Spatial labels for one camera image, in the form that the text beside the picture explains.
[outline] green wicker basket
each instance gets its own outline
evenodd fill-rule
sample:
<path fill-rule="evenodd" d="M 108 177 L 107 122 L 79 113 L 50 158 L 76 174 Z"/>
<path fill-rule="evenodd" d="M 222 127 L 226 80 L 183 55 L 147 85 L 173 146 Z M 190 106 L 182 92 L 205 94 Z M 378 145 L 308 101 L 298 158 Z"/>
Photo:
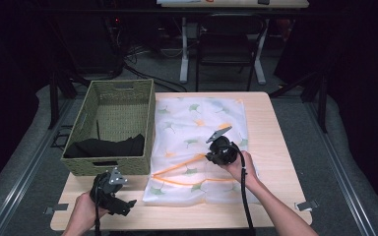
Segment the green wicker basket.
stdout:
<path fill-rule="evenodd" d="M 143 155 L 65 158 L 63 152 L 61 161 L 77 176 L 94 176 L 115 166 L 124 175 L 149 174 L 155 108 L 153 80 L 91 82 L 66 149 L 98 135 L 101 140 L 120 142 L 141 134 Z"/>

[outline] black cloth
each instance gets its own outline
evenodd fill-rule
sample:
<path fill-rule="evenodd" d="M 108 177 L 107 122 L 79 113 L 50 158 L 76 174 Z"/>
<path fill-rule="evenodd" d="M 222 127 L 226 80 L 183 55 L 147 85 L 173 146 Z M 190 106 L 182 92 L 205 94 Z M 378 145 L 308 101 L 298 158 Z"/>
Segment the black cloth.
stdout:
<path fill-rule="evenodd" d="M 125 141 L 111 142 L 87 139 L 72 143 L 64 153 L 65 158 L 104 157 L 104 156 L 142 156 L 144 137 L 138 135 Z"/>

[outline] table leg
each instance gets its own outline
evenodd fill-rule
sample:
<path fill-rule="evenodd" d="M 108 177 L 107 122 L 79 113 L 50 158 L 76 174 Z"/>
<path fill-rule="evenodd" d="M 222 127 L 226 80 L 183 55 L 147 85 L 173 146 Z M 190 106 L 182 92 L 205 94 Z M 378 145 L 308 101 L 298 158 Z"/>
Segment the table leg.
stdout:
<path fill-rule="evenodd" d="M 265 74 L 263 73 L 262 64 L 260 63 L 260 55 L 262 54 L 263 50 L 263 44 L 265 43 L 267 34 L 267 28 L 265 32 L 263 33 L 262 38 L 260 38 L 259 42 L 259 50 L 257 51 L 256 55 L 256 61 L 254 62 L 254 70 L 256 71 L 256 77 L 257 81 L 259 82 L 259 85 L 264 86 L 266 84 Z"/>
<path fill-rule="evenodd" d="M 188 38 L 186 34 L 186 18 L 182 18 L 182 65 L 180 67 L 180 83 L 186 84 L 188 82 Z"/>

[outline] desk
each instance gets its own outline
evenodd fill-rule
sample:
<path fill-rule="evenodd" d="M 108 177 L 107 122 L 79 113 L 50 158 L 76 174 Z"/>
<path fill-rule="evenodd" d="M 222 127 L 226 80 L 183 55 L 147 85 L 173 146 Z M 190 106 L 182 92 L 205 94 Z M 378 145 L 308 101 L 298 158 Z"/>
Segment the desk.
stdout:
<path fill-rule="evenodd" d="M 257 0 L 215 0 L 208 2 L 201 0 L 201 2 L 193 3 L 163 3 L 162 7 L 168 8 L 290 8 L 300 9 L 307 8 L 309 3 L 307 0 L 271 0 L 269 5 L 257 4 Z M 254 69 L 259 85 L 265 85 L 266 79 L 263 73 L 263 68 L 260 63 L 260 55 L 265 42 L 267 30 L 264 32 L 263 37 L 260 39 L 259 50 L 257 51 Z M 187 34 L 186 34 L 186 19 L 182 19 L 182 65 L 180 67 L 180 83 L 187 83 L 189 58 L 187 54 Z"/>
<path fill-rule="evenodd" d="M 201 96 L 242 99 L 249 130 L 249 151 L 257 163 L 260 178 L 278 197 L 297 212 L 307 223 L 312 222 L 308 211 L 294 209 L 294 203 L 305 202 L 302 189 L 290 159 L 281 128 L 268 95 L 264 92 L 160 92 L 165 97 Z M 100 221 L 103 230 L 162 230 L 247 228 L 242 204 L 189 207 L 145 206 L 142 201 L 148 176 L 125 176 L 128 186 L 116 195 L 124 201 L 137 200 L 127 216 L 107 215 Z M 51 220 L 53 230 L 64 230 L 74 208 L 75 199 L 91 189 L 94 176 L 69 175 L 59 204 L 69 204 L 67 210 L 55 211 Z M 271 227 L 273 223 L 262 206 L 250 204 L 255 227 Z"/>

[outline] wooden table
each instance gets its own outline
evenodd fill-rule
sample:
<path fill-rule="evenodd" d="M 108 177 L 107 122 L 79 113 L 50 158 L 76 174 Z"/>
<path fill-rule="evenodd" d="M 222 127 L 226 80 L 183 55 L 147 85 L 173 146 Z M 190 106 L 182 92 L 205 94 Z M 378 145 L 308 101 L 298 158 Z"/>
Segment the wooden table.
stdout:
<path fill-rule="evenodd" d="M 312 222 L 308 211 L 299 211 L 294 203 L 305 202 L 302 189 L 287 151 L 284 137 L 268 95 L 264 92 L 160 92 L 156 98 L 201 96 L 242 99 L 249 131 L 249 151 L 258 165 L 260 178 L 279 198 L 297 212 L 307 223 Z M 69 175 L 59 204 L 69 204 L 67 210 L 55 211 L 51 220 L 53 230 L 64 230 L 75 205 L 75 199 L 91 189 L 94 176 Z M 137 200 L 127 216 L 107 215 L 101 219 L 102 230 L 162 230 L 247 228 L 242 204 L 189 207 L 145 206 L 142 201 L 148 176 L 125 176 L 124 186 L 116 197 L 123 201 Z M 273 226 L 261 205 L 250 204 L 255 227 Z"/>

